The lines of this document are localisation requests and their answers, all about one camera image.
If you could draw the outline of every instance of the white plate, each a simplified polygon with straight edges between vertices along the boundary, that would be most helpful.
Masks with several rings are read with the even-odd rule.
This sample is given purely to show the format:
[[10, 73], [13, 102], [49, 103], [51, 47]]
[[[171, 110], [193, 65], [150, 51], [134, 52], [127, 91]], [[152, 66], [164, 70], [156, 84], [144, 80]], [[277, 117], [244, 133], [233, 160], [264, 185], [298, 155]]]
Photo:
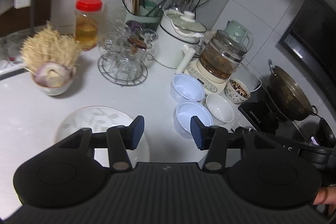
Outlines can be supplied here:
[[[110, 107], [88, 106], [80, 108], [67, 116], [59, 125], [54, 142], [58, 143], [83, 127], [89, 127], [93, 133], [98, 133], [105, 132], [113, 126], [128, 126], [132, 121], [133, 119], [127, 114]], [[127, 150], [127, 153], [133, 167], [135, 167], [137, 162], [150, 161], [149, 145], [145, 133], [142, 135], [137, 149], [133, 151]], [[96, 148], [94, 159], [102, 166], [110, 167], [106, 148]]]

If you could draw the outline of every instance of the yellow liquid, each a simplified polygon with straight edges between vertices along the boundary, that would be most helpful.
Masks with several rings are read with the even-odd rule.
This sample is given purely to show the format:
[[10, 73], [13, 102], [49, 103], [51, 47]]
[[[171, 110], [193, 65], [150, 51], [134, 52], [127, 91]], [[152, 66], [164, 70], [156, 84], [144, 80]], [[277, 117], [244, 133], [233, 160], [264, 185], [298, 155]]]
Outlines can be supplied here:
[[97, 45], [97, 22], [88, 17], [77, 17], [75, 39], [80, 42], [82, 49], [88, 51]]

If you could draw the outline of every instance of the wok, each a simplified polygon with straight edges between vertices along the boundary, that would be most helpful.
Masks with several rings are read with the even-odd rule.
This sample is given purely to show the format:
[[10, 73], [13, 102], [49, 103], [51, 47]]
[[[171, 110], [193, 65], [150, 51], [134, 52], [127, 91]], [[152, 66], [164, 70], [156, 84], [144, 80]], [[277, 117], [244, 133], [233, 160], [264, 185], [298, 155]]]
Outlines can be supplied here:
[[316, 115], [316, 106], [310, 104], [294, 79], [282, 68], [273, 66], [270, 59], [268, 64], [271, 71], [269, 88], [273, 94], [272, 99], [281, 112], [291, 121], [302, 121], [309, 115]]

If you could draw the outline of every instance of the jar with red lid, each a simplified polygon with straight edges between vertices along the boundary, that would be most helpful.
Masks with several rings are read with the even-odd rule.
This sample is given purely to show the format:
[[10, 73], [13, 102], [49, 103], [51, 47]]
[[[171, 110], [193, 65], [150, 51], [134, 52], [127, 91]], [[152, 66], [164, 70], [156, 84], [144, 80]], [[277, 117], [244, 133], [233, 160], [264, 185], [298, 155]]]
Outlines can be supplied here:
[[73, 36], [84, 51], [97, 45], [98, 25], [101, 17], [101, 0], [77, 0]]

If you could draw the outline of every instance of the white bowl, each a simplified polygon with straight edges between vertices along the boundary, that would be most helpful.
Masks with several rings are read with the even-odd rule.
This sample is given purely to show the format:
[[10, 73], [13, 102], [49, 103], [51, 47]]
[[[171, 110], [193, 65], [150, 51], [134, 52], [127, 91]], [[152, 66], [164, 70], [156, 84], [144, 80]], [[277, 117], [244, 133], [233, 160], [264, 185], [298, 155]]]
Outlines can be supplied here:
[[174, 76], [171, 82], [170, 94], [178, 103], [192, 100], [200, 101], [204, 98], [205, 92], [201, 83], [195, 78], [184, 73]]
[[213, 123], [219, 126], [225, 122], [232, 122], [235, 113], [230, 103], [218, 94], [209, 94], [205, 100], [205, 106], [212, 114]]
[[197, 116], [201, 122], [209, 127], [213, 125], [210, 112], [201, 104], [195, 101], [185, 101], [179, 103], [175, 110], [174, 126], [175, 130], [180, 134], [190, 132], [190, 120], [192, 116]]
[[[247, 98], [241, 96], [231, 85], [231, 80], [237, 82], [241, 88], [247, 93]], [[229, 78], [226, 81], [226, 87], [225, 87], [225, 95], [226, 97], [233, 102], [234, 104], [241, 104], [242, 102], [250, 99], [251, 97], [251, 92], [250, 90], [247, 88], [247, 86], [241, 82], [240, 80], [238, 80], [237, 78]]]
[[45, 93], [46, 95], [50, 95], [50, 96], [56, 96], [56, 95], [60, 95], [60, 94], [67, 91], [67, 89], [70, 87], [70, 85], [74, 81], [75, 76], [76, 76], [76, 67], [73, 67], [72, 76], [71, 76], [70, 80], [68, 82], [66, 82], [64, 85], [58, 86], [56, 88], [47, 88], [45, 86], [39, 85], [38, 83], [35, 82], [33, 75], [31, 75], [31, 78], [33, 79], [33, 82], [38, 86], [38, 88], [43, 93]]

